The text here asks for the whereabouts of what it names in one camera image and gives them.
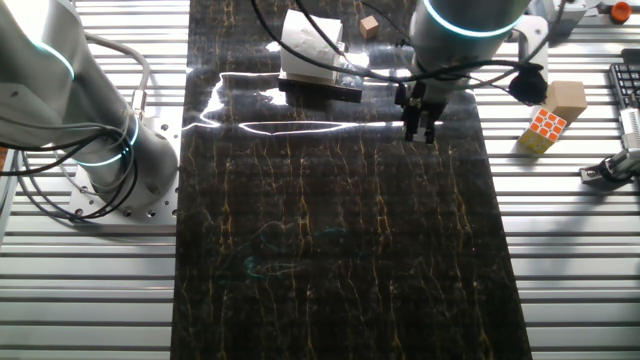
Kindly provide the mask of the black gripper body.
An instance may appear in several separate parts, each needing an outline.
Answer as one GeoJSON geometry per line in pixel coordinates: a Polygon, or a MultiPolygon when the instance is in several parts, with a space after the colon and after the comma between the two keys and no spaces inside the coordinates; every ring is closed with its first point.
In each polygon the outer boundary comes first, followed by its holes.
{"type": "Polygon", "coordinates": [[[449,92],[439,81],[416,81],[399,84],[394,103],[402,108],[401,121],[411,114],[426,112],[429,119],[438,121],[449,100],[449,92]]]}

